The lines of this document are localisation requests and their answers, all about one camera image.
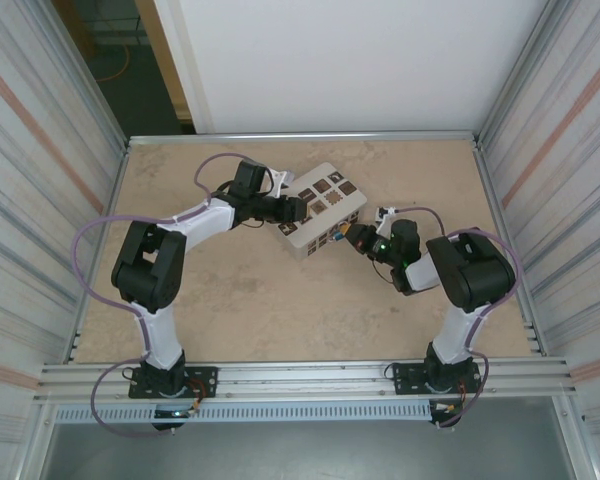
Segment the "beige table surface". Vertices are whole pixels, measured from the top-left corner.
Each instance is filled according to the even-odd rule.
[[[193,174],[205,158],[223,151],[298,176],[331,162],[369,199],[362,221],[371,221],[379,204],[425,205],[439,212],[447,231],[495,231],[465,141],[135,146],[116,213],[166,217],[198,204],[203,193]],[[217,160],[201,180],[213,190],[233,178],[237,162]],[[408,218],[418,222],[423,241],[438,235],[429,214]],[[95,282],[110,298],[119,298],[109,276],[127,226],[111,226]],[[388,274],[386,266],[380,269]],[[298,262],[267,228],[238,227],[187,255],[175,315],[190,361],[420,358],[448,305],[442,288],[399,294],[346,241]],[[91,301],[76,361],[122,360],[141,348],[131,315]],[[477,348],[490,356],[530,354],[515,300],[489,317]]]

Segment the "white box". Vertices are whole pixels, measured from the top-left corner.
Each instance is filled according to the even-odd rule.
[[[367,197],[330,163],[323,163],[296,179],[282,191],[309,204],[303,222],[271,225],[270,228],[291,254],[302,260],[328,245],[328,239],[342,222],[358,221]]]

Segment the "black mounting plate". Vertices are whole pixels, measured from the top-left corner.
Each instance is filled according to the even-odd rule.
[[[184,367],[185,376],[187,378],[196,378],[204,384],[206,390],[205,398],[213,398],[216,396],[216,388],[218,386],[218,367],[197,367],[197,366],[186,366]],[[140,378],[141,369],[134,368],[131,375],[131,382],[129,386],[129,398],[197,398],[198,395],[191,390],[186,388],[180,395],[175,397],[165,397],[158,392],[153,390],[144,390],[141,385],[144,383]]]
[[[427,382],[427,372],[424,363],[394,363],[393,370],[393,385],[396,390],[396,395],[422,395],[422,394],[450,394],[460,395],[459,385],[463,380],[467,389],[467,393],[476,393],[480,386],[480,370],[478,365],[472,364],[469,372],[458,378],[458,382],[443,391],[437,391],[432,388]]]

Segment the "corrugated metal wall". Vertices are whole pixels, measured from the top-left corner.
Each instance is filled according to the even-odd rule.
[[[571,2],[539,55],[486,162],[600,452],[600,0]]]
[[[122,134],[44,2],[0,2],[0,478],[81,299],[69,245],[107,205]],[[97,234],[84,242],[88,262]]]

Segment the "cable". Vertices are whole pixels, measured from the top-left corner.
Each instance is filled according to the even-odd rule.
[[[241,225],[248,228],[262,228],[264,225],[264,220],[260,220],[260,225],[247,225],[246,223],[241,223]]]
[[[216,191],[224,192],[227,189],[227,187],[231,186],[232,183],[233,183],[233,180],[227,180],[222,185],[220,185],[218,188],[216,188]]]
[[[118,78],[120,75],[122,75],[124,72],[127,71],[127,69],[129,68],[129,65],[131,64],[131,51],[129,50],[129,47],[127,45],[122,45],[122,47],[124,48],[124,54],[125,54],[125,61],[124,61],[124,65],[122,66],[122,68],[120,70],[118,70],[116,73],[114,73],[113,75],[110,75],[108,77],[96,78],[96,82],[103,83],[103,82],[108,82],[109,80],[114,80],[114,79]]]
[[[131,370],[131,375],[130,376],[125,375],[125,373],[128,370]],[[131,368],[131,367],[123,368],[122,372],[120,372],[120,375],[122,375],[122,378],[124,378],[125,380],[129,380],[129,381],[133,380],[133,368]]]
[[[373,269],[376,271],[376,273],[378,274],[378,276],[383,279],[385,282],[390,283],[391,285],[393,285],[393,282],[391,280],[387,280],[385,278],[384,275],[382,275],[379,271],[378,271],[378,267],[376,267],[376,261],[375,260],[371,260],[371,265],[373,265]]]
[[[389,365],[387,365],[387,366],[385,367],[385,369],[384,369],[384,372],[382,372],[382,376],[383,376],[384,378],[386,378],[387,380],[395,380],[395,378],[389,378],[389,377],[387,377],[387,372],[388,372],[388,371],[389,371],[389,369],[390,369],[391,367],[393,367],[394,365],[397,365],[397,363],[396,363],[396,362],[390,363]]]
[[[440,423],[438,425],[440,428],[444,428],[444,427],[453,425],[456,423],[456,421],[460,420],[460,418],[462,418],[462,416],[465,413],[467,413],[476,404],[476,402],[478,401],[478,398],[482,394],[482,391],[484,390],[484,386],[487,383],[487,378],[489,378],[489,359],[487,358],[487,356],[484,353],[473,350],[471,348],[471,342],[473,341],[473,337],[475,336],[476,332],[478,331],[478,328],[480,327],[480,324],[486,318],[486,316],[489,315],[491,312],[493,312],[500,305],[505,303],[507,300],[509,300],[511,297],[513,297],[513,295],[516,293],[516,290],[520,286],[521,276],[522,276],[522,272],[523,272],[522,262],[520,261],[520,258],[518,257],[516,252],[513,250],[513,248],[511,246],[509,246],[504,240],[502,240],[497,235],[494,235],[493,233],[485,232],[483,230],[469,228],[469,229],[465,229],[465,230],[456,230],[455,232],[452,232],[449,235],[447,235],[447,237],[451,238],[451,237],[455,237],[455,236],[463,234],[463,233],[471,233],[474,235],[480,235],[482,237],[488,238],[489,240],[493,240],[494,242],[499,244],[509,254],[511,259],[513,260],[513,263],[514,263],[514,266],[516,269],[516,273],[515,273],[516,280],[515,280],[513,286],[511,287],[511,290],[509,290],[504,297],[502,297],[497,302],[495,302],[495,303],[489,305],[487,308],[485,308],[480,313],[480,315],[478,315],[478,318],[476,318],[475,322],[473,322],[473,325],[471,326],[471,329],[469,330],[469,334],[467,335],[467,339],[464,342],[464,347],[467,349],[467,352],[469,352],[471,355],[480,357],[484,361],[484,375],[482,376],[482,382],[480,382],[480,385],[478,386],[478,389],[476,390],[475,395],[473,396],[473,398],[471,400],[469,400],[469,403],[467,403],[467,406],[464,407],[456,415],[451,417],[449,420],[445,420],[444,422]]]
[[[398,208],[398,209],[396,209],[396,213],[417,212],[417,211],[429,212],[431,215],[433,215],[434,217],[436,217],[436,220],[438,221],[438,225],[440,225],[440,232],[442,233],[442,235],[446,235],[445,232],[444,232],[444,224],[442,223],[442,218],[440,218],[440,215],[438,215],[438,212],[436,212],[433,208],[429,208],[429,207],[405,207],[405,208]]]
[[[269,169],[269,167],[265,167],[267,169],[267,175],[269,175],[269,182],[271,183],[271,185],[269,185],[269,190],[266,192],[260,192],[260,195],[263,197],[266,197],[267,195],[269,195],[271,192],[273,192],[273,174],[271,173],[271,170]]]
[[[95,0],[93,2],[93,4],[96,7],[96,13],[100,17],[100,20],[102,20],[113,33],[115,33],[117,36],[122,38],[122,35],[120,35],[120,32],[118,30],[116,30],[115,28],[113,28],[113,25],[111,25],[111,23],[109,23],[109,21],[104,18],[104,16],[102,15],[102,12],[100,12],[100,6],[98,5],[98,0]],[[122,68],[120,70],[118,70],[116,73],[114,73],[113,75],[110,75],[108,77],[96,78],[95,79],[96,82],[98,82],[98,83],[108,82],[109,80],[118,78],[120,75],[122,75],[124,72],[127,71],[127,68],[129,68],[129,65],[131,64],[131,50],[129,50],[129,47],[125,43],[122,44],[122,48],[124,48],[124,55],[125,55],[125,61],[124,61],[124,65],[122,66]]]
[[[190,378],[189,381],[187,382],[189,384],[189,387],[191,388],[191,391],[193,391],[195,393],[195,386],[194,384],[198,385],[198,389],[200,390],[200,398],[198,398],[198,401],[201,402],[202,399],[207,398],[207,389],[204,386],[204,382],[202,380],[200,380],[199,378]]]
[[[460,380],[458,390],[460,390],[460,402],[462,403],[462,408],[464,408],[464,402],[467,400],[467,386],[464,380]]]
[[[73,274],[75,275],[76,279],[78,280],[78,283],[80,284],[80,286],[87,292],[87,294],[89,294],[89,296],[98,300],[99,302],[102,302],[105,305],[119,308],[126,312],[133,313],[133,315],[138,320],[138,324],[140,325],[140,330],[142,331],[142,339],[144,342],[145,353],[141,357],[132,358],[129,360],[124,360],[122,362],[118,362],[118,363],[114,364],[113,366],[104,370],[104,372],[102,372],[100,377],[98,377],[98,379],[96,380],[96,383],[93,385],[93,390],[91,390],[90,404],[91,404],[91,414],[93,415],[93,418],[95,418],[96,422],[100,426],[106,428],[109,432],[114,433],[116,435],[120,435],[122,437],[138,438],[138,437],[156,436],[156,435],[163,434],[163,432],[152,432],[151,434],[149,434],[149,433],[128,433],[128,432],[124,432],[122,430],[118,430],[118,429],[112,427],[111,425],[108,425],[104,420],[102,420],[102,418],[98,415],[98,412],[97,412],[96,406],[95,406],[96,392],[98,390],[98,386],[100,385],[100,383],[102,383],[104,378],[109,373],[111,373],[115,369],[121,367],[122,365],[142,363],[143,361],[145,361],[151,354],[151,340],[149,339],[149,332],[147,331],[147,325],[144,321],[142,312],[140,312],[140,310],[138,310],[137,308],[135,308],[131,305],[127,305],[127,304],[124,304],[121,302],[116,302],[109,298],[103,297],[102,295],[97,293],[95,290],[93,290],[89,286],[89,284],[86,282],[86,280],[82,276],[82,272],[80,271],[80,267],[78,266],[78,244],[80,243],[80,239],[84,236],[84,234],[88,230],[92,229],[93,227],[95,227],[97,225],[102,225],[102,224],[109,223],[109,222],[140,221],[140,222],[145,222],[145,223],[156,223],[159,225],[173,225],[174,223],[182,222],[184,220],[188,220],[190,218],[194,218],[197,215],[200,215],[202,212],[204,212],[208,208],[208,205],[211,202],[211,190],[209,190],[205,185],[203,185],[202,183],[200,183],[198,181],[200,172],[209,162],[211,162],[217,158],[221,158],[221,157],[237,157],[241,160],[253,161],[251,158],[247,157],[246,155],[242,155],[241,153],[227,152],[227,153],[217,153],[215,155],[210,156],[204,162],[202,162],[193,176],[193,183],[205,192],[206,201],[197,210],[195,210],[193,212],[189,212],[185,215],[182,215],[181,217],[174,217],[174,218],[169,218],[169,219],[158,219],[158,218],[151,218],[151,217],[143,217],[143,216],[139,216],[139,215],[110,215],[110,216],[106,216],[106,217],[96,218],[95,220],[92,220],[92,221],[88,222],[86,225],[82,226],[82,228],[80,228],[78,230],[78,232],[76,233],[75,237],[73,237],[73,241],[71,242],[71,249],[70,249],[71,267],[73,268]]]

